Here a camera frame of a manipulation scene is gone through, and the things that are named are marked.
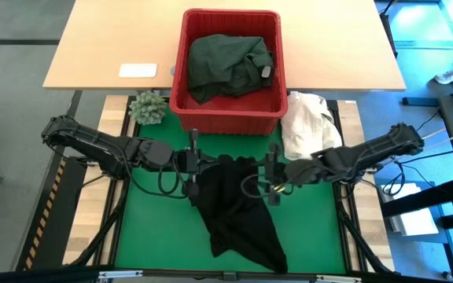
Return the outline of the light wooden desk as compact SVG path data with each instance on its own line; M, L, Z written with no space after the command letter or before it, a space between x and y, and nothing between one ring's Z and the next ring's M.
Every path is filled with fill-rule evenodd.
M405 90L374 0L75 0L43 86L170 87L182 17L192 8L278 13L289 88ZM119 77L121 64L151 63L155 77Z

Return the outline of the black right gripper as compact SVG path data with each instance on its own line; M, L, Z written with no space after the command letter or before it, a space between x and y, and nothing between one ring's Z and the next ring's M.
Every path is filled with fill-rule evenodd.
M270 143L269 151L260 161L264 173L275 173L279 167L280 145ZM304 184L303 172L305 171L305 160L293 160L282 166L283 180L285 184L302 186ZM280 181L273 175L268 177L262 174L259 177L259 185L263 189L263 194L267 198L269 206L279 206L281 203Z

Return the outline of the white rectangular pad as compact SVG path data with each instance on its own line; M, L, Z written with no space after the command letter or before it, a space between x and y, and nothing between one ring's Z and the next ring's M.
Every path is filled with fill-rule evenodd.
M121 64L120 78L152 78L157 75L158 65L151 64Z

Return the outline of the green spiky plant ornament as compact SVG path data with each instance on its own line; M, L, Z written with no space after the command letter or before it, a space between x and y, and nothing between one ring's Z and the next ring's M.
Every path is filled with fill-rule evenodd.
M159 94L144 91L129 104L129 115L140 125L153 125L162 122L168 103Z

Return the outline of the white box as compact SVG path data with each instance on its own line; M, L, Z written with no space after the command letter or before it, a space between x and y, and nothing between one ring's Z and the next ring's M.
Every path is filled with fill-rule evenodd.
M381 198L383 202L387 203L392 200L398 200L402 197L422 191L416 183L405 183L403 186L395 184L392 187L392 192L395 193L398 190L400 192L395 196L389 196L386 193L382 193ZM431 211L428 208L392 216L389 217L389 221L392 230L405 237L438 234L438 229Z

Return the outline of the black garment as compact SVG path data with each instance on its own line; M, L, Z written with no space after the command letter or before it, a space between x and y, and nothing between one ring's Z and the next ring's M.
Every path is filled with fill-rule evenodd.
M286 254L254 180L258 175L256 160L228 155L218 158L226 164L221 194L190 199L209 233L212 256L232 251L275 273L287 273Z

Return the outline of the wooden side board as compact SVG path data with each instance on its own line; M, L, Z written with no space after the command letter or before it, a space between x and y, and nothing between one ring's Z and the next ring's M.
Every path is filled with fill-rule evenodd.
M341 123L344 145L354 146L365 142L356 102L338 101L337 108L339 117L336 118L336 121ZM371 185L374 183L374 177L365 174L363 179L366 182L357 183L353 197L349 198L349 200L355 201L353 207L358 215L360 233L382 264L390 270L395 270L378 192Z
M108 95L102 105L102 111L95 123L89 126L99 131L119 136L123 129L123 120L127 109L128 97ZM79 194L79 201L72 221L63 263L72 263L93 240L102 225L103 215L111 210L106 204L114 204L119 198L122 183L115 183L114 199L109 199L109 177L101 175L99 166L89 166L82 183L85 185Z

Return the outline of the black hazard-striped floor plate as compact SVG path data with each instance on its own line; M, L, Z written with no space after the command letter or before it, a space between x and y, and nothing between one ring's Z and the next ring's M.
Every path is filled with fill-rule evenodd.
M86 170L76 157L53 160L31 212L16 271L55 269L62 265L76 213L77 193Z

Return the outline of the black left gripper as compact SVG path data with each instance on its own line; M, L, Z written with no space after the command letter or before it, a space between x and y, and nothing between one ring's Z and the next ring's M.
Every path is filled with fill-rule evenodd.
M209 156L203 153L198 143L199 132L192 129L189 132L189 149L180 149L172 153L172 166L175 172L190 173L189 156L192 160L200 163L197 168L190 173L186 181L186 194L188 197L215 196L218 197L223 188L224 173L226 164L222 164L218 157Z

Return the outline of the green work mat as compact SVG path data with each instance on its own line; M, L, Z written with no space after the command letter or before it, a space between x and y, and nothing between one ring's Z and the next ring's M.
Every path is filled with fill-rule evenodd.
M131 102L131 97L128 97L128 105ZM134 121L127 116L125 112L125 118L123 120L123 129L121 133L133 134L135 131ZM118 181L111 182L109 184L109 199L114 199L115 183ZM121 189L125 187L125 183L121 182ZM353 207L354 200L344 200L343 206L349 217L356 223L357 229L359 230L358 215ZM114 204L106 204L105 208L112 209ZM102 224L109 215L103 215ZM341 253L339 255L338 262L344 266L344 271L331 272L323 268L318 267L318 263L323 261L325 256L330 255L331 251L323 246L320 246L318 251L312 252L311 256L315 257L314 261L309 258L305 258L303 261L309 264L312 270L310 272L290 272L284 276L289 280L304 280L310 281L331 281L331 282L344 282L344 283L365 283L362 279L363 275L371 275L374 270L373 267L366 262L366 258L363 253L359 250L353 241L352 235L346 230L338 217L331 219L326 225L327 229L335 229L341 235L341 244L339 249ZM91 263L110 263L116 260L118 256L118 247L120 245L119 236L122 233L123 221L119 220L108 232L106 238L102 241L100 251L90 260ZM271 274L268 272L255 272L255 271L243 271L237 267L235 268L222 268L220 270L177 270L177 269L149 269L144 268L142 270L144 277L178 277L178 278L194 278L196 281L204 281L206 279L216 279L227 283L241 283L243 280L277 280L279 276L277 274Z

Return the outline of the dark green garment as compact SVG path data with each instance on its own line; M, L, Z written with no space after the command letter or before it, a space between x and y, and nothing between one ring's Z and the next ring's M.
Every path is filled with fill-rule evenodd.
M217 96L242 97L272 86L274 56L259 36L215 34L194 40L188 91L200 105Z

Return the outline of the red ribbed plastic bin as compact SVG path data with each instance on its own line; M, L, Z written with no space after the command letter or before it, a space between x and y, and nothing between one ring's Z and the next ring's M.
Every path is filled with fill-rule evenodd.
M272 85L240 98L216 96L199 104L188 91L188 54L196 39L214 35L259 36L273 54ZM270 135L288 108L281 18L270 10L188 9L181 32L169 101L183 130L202 134Z

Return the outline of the beige garment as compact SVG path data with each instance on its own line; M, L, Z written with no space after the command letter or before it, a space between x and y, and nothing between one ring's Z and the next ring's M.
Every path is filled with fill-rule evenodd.
M311 159L311 154L343 145L326 99L290 91L281 118L283 152L287 160Z

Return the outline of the white sneaker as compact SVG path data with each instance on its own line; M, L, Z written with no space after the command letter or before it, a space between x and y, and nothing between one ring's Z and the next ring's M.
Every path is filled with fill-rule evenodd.
M453 69L443 74L435 75L434 80L442 85L453 83Z

